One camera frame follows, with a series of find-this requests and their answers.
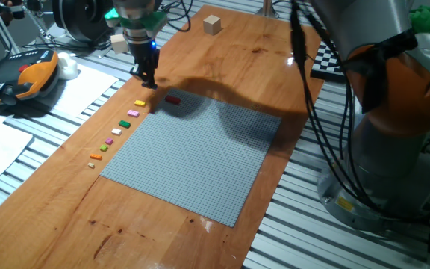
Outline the person hand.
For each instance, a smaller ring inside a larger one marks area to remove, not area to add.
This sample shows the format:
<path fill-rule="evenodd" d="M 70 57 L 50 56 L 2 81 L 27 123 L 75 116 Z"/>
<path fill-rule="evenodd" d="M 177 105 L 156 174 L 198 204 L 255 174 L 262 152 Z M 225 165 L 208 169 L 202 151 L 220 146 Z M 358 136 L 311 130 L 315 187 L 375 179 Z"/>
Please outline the person hand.
<path fill-rule="evenodd" d="M 23 19 L 22 0 L 0 0 L 0 16 L 5 24 L 10 24 L 14 19 Z"/>

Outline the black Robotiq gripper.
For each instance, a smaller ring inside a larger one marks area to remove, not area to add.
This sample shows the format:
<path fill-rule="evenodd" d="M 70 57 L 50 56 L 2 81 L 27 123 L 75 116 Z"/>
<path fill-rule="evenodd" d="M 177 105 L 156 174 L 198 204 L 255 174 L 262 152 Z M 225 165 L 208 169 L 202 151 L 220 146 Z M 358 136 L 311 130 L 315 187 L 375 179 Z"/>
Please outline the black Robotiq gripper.
<path fill-rule="evenodd" d="M 130 74 L 142 82 L 143 87 L 155 84 L 155 70 L 158 68 L 160 50 L 155 39 L 142 43 L 128 43 L 129 52 L 134 56 L 134 67 Z"/>

